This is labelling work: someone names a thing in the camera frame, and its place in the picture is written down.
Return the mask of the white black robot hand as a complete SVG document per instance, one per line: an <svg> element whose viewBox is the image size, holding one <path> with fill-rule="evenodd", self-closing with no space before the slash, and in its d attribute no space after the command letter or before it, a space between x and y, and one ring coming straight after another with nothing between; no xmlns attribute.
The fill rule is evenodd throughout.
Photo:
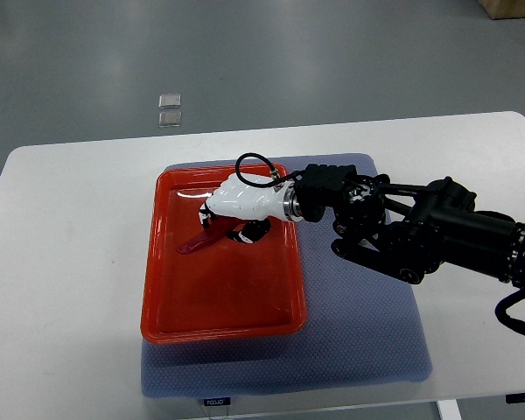
<svg viewBox="0 0 525 420"><path fill-rule="evenodd" d="M199 209L199 220L208 228L219 218L235 218L241 229L232 228L226 237L241 243L260 241L271 228L272 218L298 222L294 188L290 180L272 184L273 179L250 173L231 174L216 188Z"/></svg>

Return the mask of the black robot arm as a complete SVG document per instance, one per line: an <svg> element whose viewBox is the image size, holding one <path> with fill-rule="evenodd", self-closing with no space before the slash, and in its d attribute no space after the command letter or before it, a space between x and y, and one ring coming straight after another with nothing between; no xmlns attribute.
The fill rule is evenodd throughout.
<svg viewBox="0 0 525 420"><path fill-rule="evenodd" d="M476 195L452 178L428 185L393 184L386 174L374 177L354 165L308 164L279 176L269 168L266 188L286 186L286 215L320 221L334 213L336 256L408 284L420 284L442 263L495 277L516 291L495 307L498 321L525 336L525 321L508 309L525 300L525 223L508 215L478 211Z"/></svg>

